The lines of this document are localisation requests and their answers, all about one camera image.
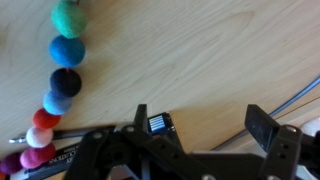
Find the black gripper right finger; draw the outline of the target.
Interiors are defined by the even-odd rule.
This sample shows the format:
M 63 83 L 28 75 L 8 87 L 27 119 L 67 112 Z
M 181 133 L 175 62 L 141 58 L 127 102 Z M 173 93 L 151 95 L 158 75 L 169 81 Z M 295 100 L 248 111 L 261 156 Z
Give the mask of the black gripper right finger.
M 280 125 L 255 104 L 247 106 L 245 128 L 266 152 L 259 172 L 263 180 L 297 180 L 299 165 L 320 177 L 319 133 L 310 136 L 295 126 Z

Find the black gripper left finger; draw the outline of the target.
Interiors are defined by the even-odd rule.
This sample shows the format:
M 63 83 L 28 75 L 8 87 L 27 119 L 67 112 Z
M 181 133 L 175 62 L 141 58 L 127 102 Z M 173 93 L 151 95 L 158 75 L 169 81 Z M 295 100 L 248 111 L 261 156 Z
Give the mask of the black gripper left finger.
M 117 166 L 139 180 L 200 180 L 197 160 L 148 133 L 146 104 L 138 106 L 133 123 L 87 133 L 63 180 L 106 180 Z

